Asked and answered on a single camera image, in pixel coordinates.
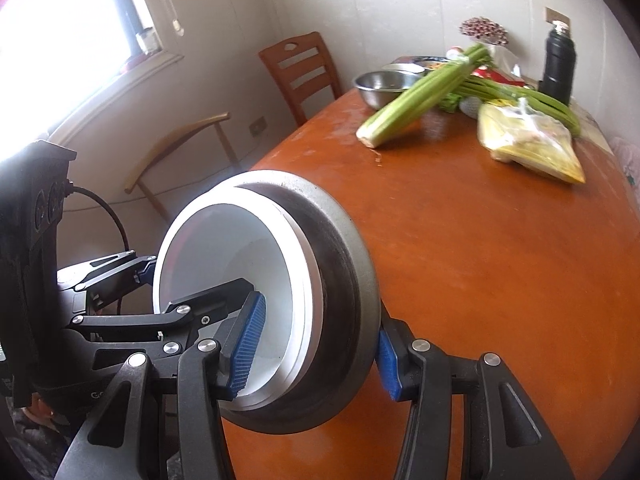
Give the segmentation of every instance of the electrical outlet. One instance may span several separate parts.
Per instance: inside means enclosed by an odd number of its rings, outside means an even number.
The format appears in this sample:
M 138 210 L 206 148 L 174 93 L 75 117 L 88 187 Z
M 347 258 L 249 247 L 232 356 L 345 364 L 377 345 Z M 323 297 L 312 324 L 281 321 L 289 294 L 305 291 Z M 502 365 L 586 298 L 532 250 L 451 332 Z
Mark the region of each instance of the electrical outlet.
M 549 9 L 548 7 L 545 7 L 545 21 L 547 23 L 553 23 L 555 21 L 563 22 L 566 23 L 569 28 L 571 28 L 571 20 L 568 16 L 561 14 L 557 10 Z
M 253 123 L 249 124 L 249 131 L 252 136 L 257 137 L 267 129 L 267 119 L 264 116 L 257 118 Z

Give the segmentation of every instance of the orange table top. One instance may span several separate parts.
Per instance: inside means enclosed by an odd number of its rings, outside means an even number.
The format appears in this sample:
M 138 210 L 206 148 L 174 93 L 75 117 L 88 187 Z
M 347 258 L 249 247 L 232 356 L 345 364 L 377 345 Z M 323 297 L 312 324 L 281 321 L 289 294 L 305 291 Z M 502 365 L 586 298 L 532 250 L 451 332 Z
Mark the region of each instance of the orange table top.
M 569 186 L 492 160 L 474 120 L 440 111 L 374 152 L 355 137 L 370 114 L 348 92 L 256 169 L 329 192 L 360 230 L 391 316 L 449 354 L 499 354 L 577 479 L 598 478 L 640 414 L 640 221 L 616 161 L 576 141 L 587 184 Z M 450 478 L 460 474 L 461 405 Z M 225 429 L 239 479 L 388 480 L 407 413 L 374 367 L 314 430 Z

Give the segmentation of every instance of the bright window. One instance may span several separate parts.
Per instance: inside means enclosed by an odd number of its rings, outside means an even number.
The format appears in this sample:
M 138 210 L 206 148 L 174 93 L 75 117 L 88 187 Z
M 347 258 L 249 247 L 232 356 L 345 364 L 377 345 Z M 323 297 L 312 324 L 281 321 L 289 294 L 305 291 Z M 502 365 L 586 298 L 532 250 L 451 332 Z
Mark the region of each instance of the bright window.
M 9 0 L 0 9 L 0 159 L 58 124 L 140 53 L 121 18 L 115 0 Z

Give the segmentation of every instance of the curved wooden chair back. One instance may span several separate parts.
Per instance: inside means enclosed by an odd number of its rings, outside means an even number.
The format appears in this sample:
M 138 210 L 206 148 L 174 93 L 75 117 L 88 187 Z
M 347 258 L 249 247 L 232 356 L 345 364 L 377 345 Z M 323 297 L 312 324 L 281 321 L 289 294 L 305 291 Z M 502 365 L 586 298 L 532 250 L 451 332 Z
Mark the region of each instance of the curved wooden chair back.
M 226 156 L 228 157 L 231 166 L 238 172 L 242 171 L 242 167 L 240 166 L 240 161 L 236 156 L 236 152 L 234 152 L 231 143 L 226 138 L 222 126 L 220 125 L 221 122 L 227 121 L 230 118 L 231 114 L 229 112 L 226 112 L 224 114 L 218 114 L 213 117 L 203 119 L 201 121 L 198 121 L 197 123 L 185 124 L 184 126 L 180 126 L 179 128 L 176 128 L 175 130 L 169 132 L 162 139 L 158 140 L 158 142 L 156 142 L 155 145 L 151 147 L 151 149 L 142 158 L 142 160 L 140 160 L 140 162 L 136 164 L 136 167 L 133 169 L 133 171 L 131 171 L 129 177 L 126 179 L 124 192 L 130 194 L 135 189 L 135 187 L 138 186 L 142 193 L 149 200 L 149 202 L 151 202 L 151 205 L 158 212 L 158 214 L 164 219 L 165 222 L 167 222 L 167 224 L 170 224 L 172 222 L 171 215 L 169 215 L 169 212 L 166 210 L 164 205 L 162 205 L 162 203 L 158 200 L 158 197 L 155 196 L 145 185 L 145 183 L 142 181 L 142 177 L 158 162 L 180 148 L 180 146 L 187 142 L 187 140 L 191 139 L 191 137 L 195 136 L 205 128 L 209 128 L 210 126 L 213 126 L 216 129 L 220 144 L 222 144 L 222 148 L 225 150 Z
M 318 50 L 317 54 L 305 57 L 305 59 L 285 66 L 284 68 L 281 67 L 281 64 L 287 59 L 298 56 L 313 48 Z M 258 56 L 260 56 L 267 70 L 275 79 L 298 126 L 306 123 L 306 115 L 302 109 L 302 101 L 327 86 L 331 86 L 334 98 L 337 99 L 342 95 L 342 88 L 340 87 L 334 60 L 331 58 L 331 54 L 329 54 L 329 50 L 324 44 L 319 32 L 312 32 L 304 36 L 296 36 L 295 38 L 283 40 L 280 43 L 261 50 Z M 295 84 L 302 76 L 319 68 L 324 68 L 324 72 L 298 86 L 292 86 L 292 84 Z

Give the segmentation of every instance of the yellow food in plastic bag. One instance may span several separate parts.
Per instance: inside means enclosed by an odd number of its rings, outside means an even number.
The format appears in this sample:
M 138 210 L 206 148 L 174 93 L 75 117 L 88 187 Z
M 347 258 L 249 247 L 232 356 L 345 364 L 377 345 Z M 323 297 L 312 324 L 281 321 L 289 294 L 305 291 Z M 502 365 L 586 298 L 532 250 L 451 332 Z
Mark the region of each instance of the yellow food in plastic bag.
M 501 162 L 517 162 L 537 173 L 584 184 L 584 171 L 571 146 L 571 133 L 548 115 L 527 106 L 489 102 L 478 112 L 478 140 Z

